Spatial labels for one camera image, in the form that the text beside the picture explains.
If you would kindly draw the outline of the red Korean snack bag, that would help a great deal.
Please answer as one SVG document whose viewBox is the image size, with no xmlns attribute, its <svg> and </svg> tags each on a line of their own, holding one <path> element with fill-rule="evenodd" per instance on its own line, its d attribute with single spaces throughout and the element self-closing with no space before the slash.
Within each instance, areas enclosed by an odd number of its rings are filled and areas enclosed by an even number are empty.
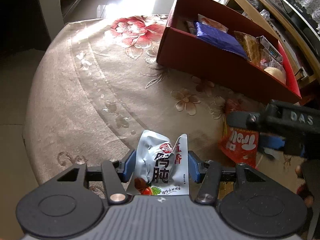
<svg viewBox="0 0 320 240">
<path fill-rule="evenodd" d="M 227 125 L 224 120 L 223 136 L 218 148 L 233 162 L 256 167 L 259 133 Z"/>
</svg>

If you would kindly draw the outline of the silver chicken gizzard snack bag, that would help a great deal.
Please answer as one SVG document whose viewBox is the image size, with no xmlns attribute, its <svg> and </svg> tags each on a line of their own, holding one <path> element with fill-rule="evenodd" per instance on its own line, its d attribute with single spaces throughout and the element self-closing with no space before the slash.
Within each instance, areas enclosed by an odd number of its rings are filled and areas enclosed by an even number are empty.
<svg viewBox="0 0 320 240">
<path fill-rule="evenodd" d="M 130 195 L 189 194 L 188 137 L 173 144 L 169 138 L 144 130 L 136 150 L 135 169 L 127 188 Z"/>
</svg>

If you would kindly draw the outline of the white bun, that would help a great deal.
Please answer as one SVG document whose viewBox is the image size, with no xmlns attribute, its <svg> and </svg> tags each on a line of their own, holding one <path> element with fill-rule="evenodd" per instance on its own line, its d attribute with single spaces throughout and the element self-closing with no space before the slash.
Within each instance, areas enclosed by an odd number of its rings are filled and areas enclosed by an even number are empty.
<svg viewBox="0 0 320 240">
<path fill-rule="evenodd" d="M 276 67 L 267 67 L 264 69 L 265 72 L 276 78 L 278 81 L 286 84 L 286 73 L 284 70 L 280 70 Z"/>
</svg>

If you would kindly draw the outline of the white Kaprons wafer pack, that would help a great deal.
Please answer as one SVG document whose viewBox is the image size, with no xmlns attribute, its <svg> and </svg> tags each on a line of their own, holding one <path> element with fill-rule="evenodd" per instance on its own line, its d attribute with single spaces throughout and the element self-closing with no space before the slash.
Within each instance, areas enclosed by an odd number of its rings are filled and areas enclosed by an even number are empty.
<svg viewBox="0 0 320 240">
<path fill-rule="evenodd" d="M 265 36 L 259 36 L 258 40 L 264 51 L 267 51 L 278 63 L 283 63 L 283 56 L 281 53 L 268 41 Z"/>
</svg>

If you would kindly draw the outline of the yellow waffle snack bag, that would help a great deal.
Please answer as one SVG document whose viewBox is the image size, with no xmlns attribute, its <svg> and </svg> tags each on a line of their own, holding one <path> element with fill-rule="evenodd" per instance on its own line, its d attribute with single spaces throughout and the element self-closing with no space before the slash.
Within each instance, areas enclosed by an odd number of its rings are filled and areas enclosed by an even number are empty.
<svg viewBox="0 0 320 240">
<path fill-rule="evenodd" d="M 254 36 L 240 31 L 235 31 L 234 36 L 240 43 L 240 45 L 243 47 L 249 62 L 259 67 L 261 60 L 261 52 L 257 39 Z"/>
</svg>

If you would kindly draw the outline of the purple snack bag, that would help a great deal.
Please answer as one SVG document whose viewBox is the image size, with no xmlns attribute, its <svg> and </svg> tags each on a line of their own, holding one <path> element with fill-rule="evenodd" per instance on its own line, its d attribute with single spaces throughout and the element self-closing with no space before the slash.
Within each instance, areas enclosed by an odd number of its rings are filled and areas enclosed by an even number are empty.
<svg viewBox="0 0 320 240">
<path fill-rule="evenodd" d="M 195 22 L 196 37 L 216 48 L 234 53 L 248 59 L 246 52 L 235 37 L 210 25 Z"/>
</svg>

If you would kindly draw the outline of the grey spicy noodle snack bag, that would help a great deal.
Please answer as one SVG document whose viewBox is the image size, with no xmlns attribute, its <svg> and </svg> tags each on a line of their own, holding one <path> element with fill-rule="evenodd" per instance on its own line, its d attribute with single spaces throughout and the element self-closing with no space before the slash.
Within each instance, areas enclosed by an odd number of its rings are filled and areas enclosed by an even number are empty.
<svg viewBox="0 0 320 240">
<path fill-rule="evenodd" d="M 215 20 L 212 20 L 210 18 L 207 18 L 206 16 L 203 16 L 201 14 L 198 14 L 198 20 L 200 23 L 209 25 L 209 26 L 216 28 L 216 29 L 219 29 L 220 31 L 223 31 L 224 33 L 227 33 L 227 31 L 228 31 L 228 28 L 225 27 L 223 24 L 221 24 Z"/>
</svg>

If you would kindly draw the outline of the sausage snack packet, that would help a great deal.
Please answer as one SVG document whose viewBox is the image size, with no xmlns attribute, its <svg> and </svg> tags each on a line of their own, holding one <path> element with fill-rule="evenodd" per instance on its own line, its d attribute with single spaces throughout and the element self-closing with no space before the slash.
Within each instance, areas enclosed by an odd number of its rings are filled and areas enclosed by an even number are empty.
<svg viewBox="0 0 320 240">
<path fill-rule="evenodd" d="M 274 150 L 268 147 L 259 147 L 259 151 L 260 153 L 266 155 L 266 157 L 270 160 L 274 160 L 274 159 L 280 160 L 281 157 L 283 156 L 283 153 L 281 151 Z"/>
</svg>

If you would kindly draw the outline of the white red striped snack packet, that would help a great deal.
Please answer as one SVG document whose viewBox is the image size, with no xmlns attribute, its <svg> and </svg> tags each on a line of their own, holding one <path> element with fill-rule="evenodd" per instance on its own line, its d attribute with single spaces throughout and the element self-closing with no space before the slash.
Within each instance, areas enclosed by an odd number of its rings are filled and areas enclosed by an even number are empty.
<svg viewBox="0 0 320 240">
<path fill-rule="evenodd" d="M 197 30 L 196 30 L 196 27 L 194 25 L 193 22 L 191 21 L 186 21 L 186 25 L 188 27 L 188 30 L 189 30 L 189 33 L 191 33 L 192 35 L 197 35 Z"/>
</svg>

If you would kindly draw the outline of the floral beige tablecloth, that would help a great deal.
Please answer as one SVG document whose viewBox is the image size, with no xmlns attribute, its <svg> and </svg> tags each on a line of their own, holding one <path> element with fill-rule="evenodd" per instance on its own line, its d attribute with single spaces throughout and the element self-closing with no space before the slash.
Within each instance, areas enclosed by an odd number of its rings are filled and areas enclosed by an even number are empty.
<svg viewBox="0 0 320 240">
<path fill-rule="evenodd" d="M 73 164 L 123 158 L 146 129 L 172 142 L 186 134 L 201 159 L 233 166 L 218 147 L 226 107 L 264 106 L 157 64 L 166 22 L 167 15 L 95 19 L 59 32 L 33 78 L 23 131 L 39 184 Z"/>
</svg>

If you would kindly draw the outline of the black television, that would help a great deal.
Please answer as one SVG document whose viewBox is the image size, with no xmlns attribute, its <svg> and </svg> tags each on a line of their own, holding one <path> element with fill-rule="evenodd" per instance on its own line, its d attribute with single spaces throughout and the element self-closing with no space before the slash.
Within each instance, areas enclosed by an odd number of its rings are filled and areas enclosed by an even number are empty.
<svg viewBox="0 0 320 240">
<path fill-rule="evenodd" d="M 317 23 L 311 18 L 309 14 L 306 13 L 306 10 L 300 4 L 296 3 L 295 0 L 286 0 L 286 1 L 290 3 L 303 16 L 303 18 L 306 20 L 308 25 L 310 25 L 310 27 L 313 29 L 313 32 L 317 36 L 319 36 L 316 30 Z"/>
</svg>

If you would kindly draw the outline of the red cardboard box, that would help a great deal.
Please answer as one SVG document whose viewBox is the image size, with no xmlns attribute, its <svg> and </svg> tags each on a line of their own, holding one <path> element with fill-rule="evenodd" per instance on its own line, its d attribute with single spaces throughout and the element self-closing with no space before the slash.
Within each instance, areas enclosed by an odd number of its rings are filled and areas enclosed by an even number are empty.
<svg viewBox="0 0 320 240">
<path fill-rule="evenodd" d="M 210 45 L 189 33 L 184 22 L 197 20 L 199 14 L 223 24 L 229 34 L 240 31 L 254 37 L 265 36 L 283 56 L 286 82 L 280 82 L 242 56 Z M 157 63 L 212 81 L 258 102 L 297 103 L 301 100 L 281 42 L 245 16 L 212 0 L 174 0 L 159 45 Z"/>
</svg>

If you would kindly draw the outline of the wooden TV console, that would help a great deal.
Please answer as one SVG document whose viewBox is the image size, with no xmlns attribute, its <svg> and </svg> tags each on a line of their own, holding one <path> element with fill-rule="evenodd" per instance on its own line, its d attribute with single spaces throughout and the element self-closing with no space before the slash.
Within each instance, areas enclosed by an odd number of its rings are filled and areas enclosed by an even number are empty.
<svg viewBox="0 0 320 240">
<path fill-rule="evenodd" d="M 319 80 L 319 36 L 286 0 L 258 0 L 270 14 L 269 24 L 291 51 L 296 79 L 301 86 Z"/>
</svg>

